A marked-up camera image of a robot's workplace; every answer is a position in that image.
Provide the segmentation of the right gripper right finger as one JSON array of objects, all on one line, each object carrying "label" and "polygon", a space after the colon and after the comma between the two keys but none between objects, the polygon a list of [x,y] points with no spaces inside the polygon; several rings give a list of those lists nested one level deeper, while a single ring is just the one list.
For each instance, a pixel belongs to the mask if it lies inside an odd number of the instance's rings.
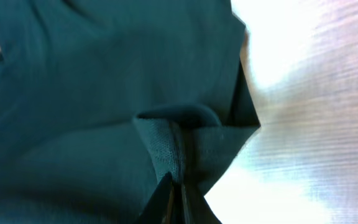
[{"label": "right gripper right finger", "polygon": [[181,185],[184,224],[221,224],[204,196],[192,185]]}]

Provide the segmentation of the black polo shirt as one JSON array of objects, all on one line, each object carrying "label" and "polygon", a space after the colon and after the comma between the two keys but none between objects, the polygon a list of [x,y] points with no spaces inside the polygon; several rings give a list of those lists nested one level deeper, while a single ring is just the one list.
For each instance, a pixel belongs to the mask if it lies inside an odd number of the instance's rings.
[{"label": "black polo shirt", "polygon": [[260,123],[225,0],[0,1],[0,223],[134,223]]}]

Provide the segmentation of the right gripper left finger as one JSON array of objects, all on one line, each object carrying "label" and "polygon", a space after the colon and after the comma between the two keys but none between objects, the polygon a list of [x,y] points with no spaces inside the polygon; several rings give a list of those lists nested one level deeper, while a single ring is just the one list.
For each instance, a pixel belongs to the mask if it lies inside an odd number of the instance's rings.
[{"label": "right gripper left finger", "polygon": [[172,179],[170,172],[163,176],[135,224],[170,223],[174,198]]}]

